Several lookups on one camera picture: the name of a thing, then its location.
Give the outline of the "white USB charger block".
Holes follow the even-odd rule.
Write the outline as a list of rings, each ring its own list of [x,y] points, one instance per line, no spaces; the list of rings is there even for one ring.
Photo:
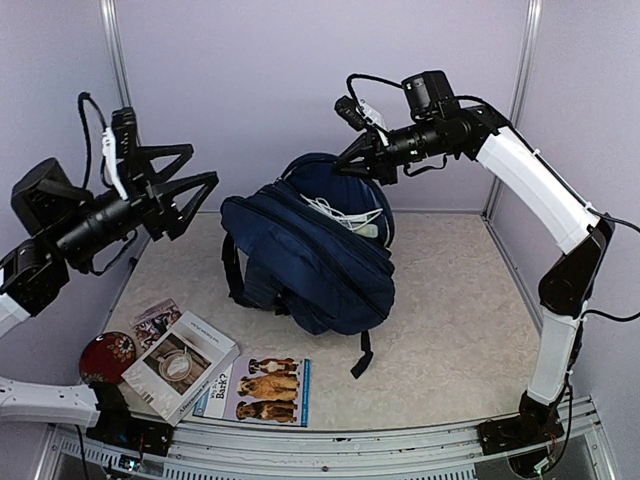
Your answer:
[[[372,239],[377,238],[379,235],[378,226],[373,223],[358,225],[353,232],[360,236]]]

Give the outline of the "navy blue student backpack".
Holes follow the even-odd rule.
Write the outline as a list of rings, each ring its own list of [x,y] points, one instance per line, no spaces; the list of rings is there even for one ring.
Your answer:
[[[389,248],[395,222],[373,181],[342,176],[330,153],[293,160],[272,183],[221,205],[221,260],[237,304],[289,315],[305,331],[357,335],[359,378],[373,359],[370,332],[395,301]],[[353,232],[378,226],[377,238]]]

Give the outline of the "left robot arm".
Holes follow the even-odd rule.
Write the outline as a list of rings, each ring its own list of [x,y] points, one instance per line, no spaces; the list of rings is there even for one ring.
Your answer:
[[[94,256],[117,241],[134,243],[139,227],[154,240],[180,237],[219,182],[216,172],[176,178],[192,154],[189,144],[128,147],[116,167],[124,189],[99,196],[74,186],[55,158],[16,183],[11,206],[30,237],[1,260],[2,333],[47,308],[70,270],[96,274]],[[93,439],[121,445],[153,426],[131,415],[117,386],[104,382],[63,386],[3,378],[1,418],[75,425]]]

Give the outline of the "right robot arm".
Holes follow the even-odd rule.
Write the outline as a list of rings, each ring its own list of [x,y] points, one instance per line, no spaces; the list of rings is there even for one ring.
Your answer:
[[[381,113],[356,93],[357,80],[400,90],[409,125],[386,126]],[[615,230],[612,219],[582,197],[508,116],[479,96],[455,93],[441,70],[402,81],[355,73],[347,77],[346,89],[334,110],[360,135],[340,154],[339,173],[394,184],[399,175],[425,173],[417,165],[424,159],[465,157],[519,201],[555,248],[556,260],[538,283],[533,372],[511,423],[518,442],[535,442],[549,429],[570,387],[590,297]]]

